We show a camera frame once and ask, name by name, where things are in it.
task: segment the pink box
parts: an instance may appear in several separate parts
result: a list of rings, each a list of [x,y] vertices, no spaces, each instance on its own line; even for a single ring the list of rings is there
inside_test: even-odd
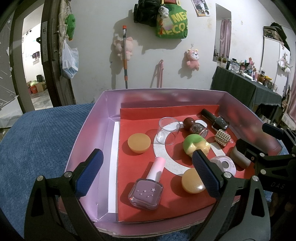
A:
[[[219,114],[230,122],[230,129],[237,138],[254,143],[269,155],[280,153],[282,147],[277,139],[263,133],[263,122],[227,92],[157,88],[111,90],[101,94],[78,134],[65,169],[65,172],[73,171],[95,148],[103,151],[104,163],[87,195],[80,198],[99,231],[116,237],[149,237],[186,229],[204,221],[212,206],[161,221],[118,222],[117,152],[121,108],[211,104],[220,105]],[[65,212],[62,202],[59,202],[59,209]]]

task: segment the black backpack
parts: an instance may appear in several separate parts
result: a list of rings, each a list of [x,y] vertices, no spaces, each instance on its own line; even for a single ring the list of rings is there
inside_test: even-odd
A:
[[[160,6],[159,0],[139,0],[133,12],[134,22],[156,27],[156,17]]]

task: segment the white plastic bag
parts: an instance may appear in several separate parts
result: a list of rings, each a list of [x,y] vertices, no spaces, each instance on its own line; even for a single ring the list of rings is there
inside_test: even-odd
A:
[[[71,49],[64,40],[61,61],[61,73],[67,79],[72,79],[78,72],[79,53],[77,48]]]

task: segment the pink nail polish cap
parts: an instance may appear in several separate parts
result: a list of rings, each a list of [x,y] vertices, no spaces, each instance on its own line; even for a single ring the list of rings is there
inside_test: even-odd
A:
[[[163,157],[157,157],[146,177],[156,182],[159,182],[161,174],[163,173],[163,168],[165,167],[165,159]]]

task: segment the red paper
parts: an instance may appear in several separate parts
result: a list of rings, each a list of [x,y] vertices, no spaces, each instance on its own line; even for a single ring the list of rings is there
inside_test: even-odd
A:
[[[118,220],[124,222],[144,222],[156,221],[165,218],[173,218],[187,213],[191,213],[215,203],[215,199],[210,197],[206,190],[198,194],[189,194],[184,191],[181,185],[181,176],[163,170],[160,183],[163,185],[163,192],[158,208],[154,211],[138,209],[132,206],[128,199],[128,194],[135,181],[139,178],[146,178],[155,159],[153,151],[153,141],[157,133],[159,119],[169,116],[178,121],[183,121],[186,117],[195,120],[202,119],[208,124],[209,133],[206,140],[209,143],[215,142],[215,131],[211,128],[211,123],[200,115],[202,109],[207,109],[218,116],[218,105],[196,105],[196,106],[176,106],[161,108],[131,108],[120,110],[120,135],[118,151]],[[134,133],[145,133],[151,139],[151,146],[143,154],[136,154],[130,150],[127,144],[128,138]],[[229,156],[237,140],[233,132],[228,129],[233,143],[228,143],[223,148],[224,153]],[[173,145],[166,146],[169,156],[176,162],[186,167],[193,167],[191,158],[183,150],[183,141],[190,133],[180,129]],[[208,159],[216,155],[210,149]],[[253,165],[246,170],[237,167],[236,177],[250,178],[254,174]]]

